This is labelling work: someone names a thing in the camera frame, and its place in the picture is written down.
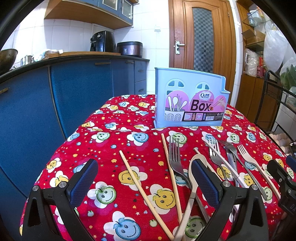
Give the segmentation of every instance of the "countertop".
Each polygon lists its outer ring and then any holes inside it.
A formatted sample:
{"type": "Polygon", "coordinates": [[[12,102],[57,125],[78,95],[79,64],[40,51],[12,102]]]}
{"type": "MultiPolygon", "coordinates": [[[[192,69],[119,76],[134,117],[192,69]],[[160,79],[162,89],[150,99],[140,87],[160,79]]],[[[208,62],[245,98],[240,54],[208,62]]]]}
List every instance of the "countertop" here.
{"type": "Polygon", "coordinates": [[[43,66],[66,62],[66,61],[74,61],[74,60],[84,60],[84,59],[130,59],[130,60],[138,60],[138,61],[150,61],[149,59],[144,58],[137,58],[137,57],[129,57],[129,56],[111,56],[111,55],[71,55],[71,56],[63,56],[63,57],[56,57],[56,58],[50,58],[50,59],[44,59],[38,62],[34,62],[28,65],[21,66],[19,68],[16,68],[14,70],[10,70],[7,73],[0,75],[0,84],[3,83],[6,80],[9,80],[10,78],[17,76],[19,74],[22,74],[24,72],[40,68],[43,66]]]}

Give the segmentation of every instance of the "blue gripper pad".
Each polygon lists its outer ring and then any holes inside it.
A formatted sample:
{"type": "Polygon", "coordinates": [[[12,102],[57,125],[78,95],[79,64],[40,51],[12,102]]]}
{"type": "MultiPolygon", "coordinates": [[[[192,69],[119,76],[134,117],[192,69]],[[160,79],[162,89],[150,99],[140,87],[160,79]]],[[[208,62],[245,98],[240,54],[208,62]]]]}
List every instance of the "blue gripper pad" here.
{"type": "Polygon", "coordinates": [[[191,172],[209,205],[217,209],[223,196],[219,178],[210,172],[200,159],[193,160],[191,172]]]}
{"type": "Polygon", "coordinates": [[[294,172],[296,172],[296,160],[292,156],[287,156],[286,163],[294,172]]]}
{"type": "Polygon", "coordinates": [[[67,197],[73,209],[80,206],[97,173],[97,161],[89,159],[81,171],[74,173],[71,177],[68,182],[67,197]]]}

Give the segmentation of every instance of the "screw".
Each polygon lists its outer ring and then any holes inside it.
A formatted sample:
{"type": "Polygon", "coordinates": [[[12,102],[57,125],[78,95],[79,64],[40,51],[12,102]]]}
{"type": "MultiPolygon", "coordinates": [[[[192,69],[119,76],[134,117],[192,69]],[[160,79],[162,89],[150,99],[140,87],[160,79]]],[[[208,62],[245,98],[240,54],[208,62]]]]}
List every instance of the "screw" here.
{"type": "Polygon", "coordinates": [[[38,189],[39,189],[39,186],[38,186],[38,185],[35,185],[35,186],[33,186],[33,188],[32,188],[33,191],[37,191],[38,189]]]}
{"type": "Polygon", "coordinates": [[[60,188],[64,188],[66,185],[67,185],[66,182],[60,182],[60,183],[59,183],[59,187],[60,187],[60,188]]]}
{"type": "Polygon", "coordinates": [[[223,185],[224,185],[225,187],[229,187],[229,186],[230,186],[230,182],[229,182],[229,181],[224,181],[224,182],[223,182],[223,185]]]}
{"type": "Polygon", "coordinates": [[[257,189],[258,189],[258,187],[257,187],[255,184],[252,185],[252,188],[253,188],[254,190],[257,190],[257,189]]]}

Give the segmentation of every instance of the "metal bowl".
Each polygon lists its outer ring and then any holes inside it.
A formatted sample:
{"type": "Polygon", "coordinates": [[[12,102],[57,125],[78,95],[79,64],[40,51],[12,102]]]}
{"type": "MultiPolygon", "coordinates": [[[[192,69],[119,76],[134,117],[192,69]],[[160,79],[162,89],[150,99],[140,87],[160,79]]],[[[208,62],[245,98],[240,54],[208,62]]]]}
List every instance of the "metal bowl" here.
{"type": "Polygon", "coordinates": [[[11,69],[16,57],[16,49],[5,49],[0,51],[0,74],[4,74],[11,69]]]}

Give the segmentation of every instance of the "cardboard box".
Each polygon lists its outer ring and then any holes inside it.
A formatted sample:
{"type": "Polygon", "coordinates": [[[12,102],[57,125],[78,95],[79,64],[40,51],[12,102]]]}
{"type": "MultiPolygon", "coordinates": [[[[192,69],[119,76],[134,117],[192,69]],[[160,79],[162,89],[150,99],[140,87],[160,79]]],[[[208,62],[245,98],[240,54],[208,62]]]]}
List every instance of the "cardboard box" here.
{"type": "Polygon", "coordinates": [[[242,35],[245,38],[247,45],[265,40],[265,34],[258,30],[256,31],[256,30],[248,29],[247,31],[243,32],[242,35]]]}

